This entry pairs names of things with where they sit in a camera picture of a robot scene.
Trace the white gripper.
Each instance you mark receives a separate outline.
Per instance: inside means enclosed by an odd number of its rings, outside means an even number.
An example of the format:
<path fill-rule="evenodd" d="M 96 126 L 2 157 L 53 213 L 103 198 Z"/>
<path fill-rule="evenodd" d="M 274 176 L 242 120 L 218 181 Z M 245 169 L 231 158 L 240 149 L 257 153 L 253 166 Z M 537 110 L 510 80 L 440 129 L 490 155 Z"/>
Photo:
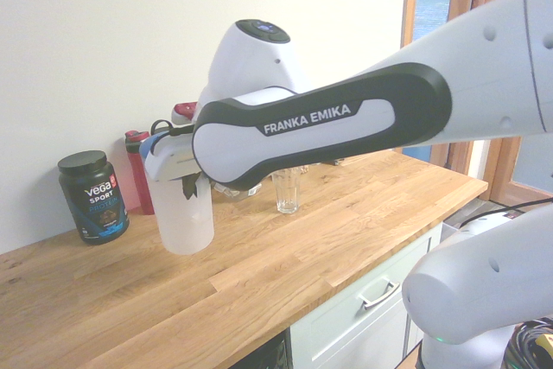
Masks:
<path fill-rule="evenodd" d="M 144 169 L 152 181 L 181 178 L 182 192 L 187 200 L 198 196 L 196 182 L 201 172 L 192 149 L 192 134 L 170 136 L 158 133 L 144 141 Z"/>

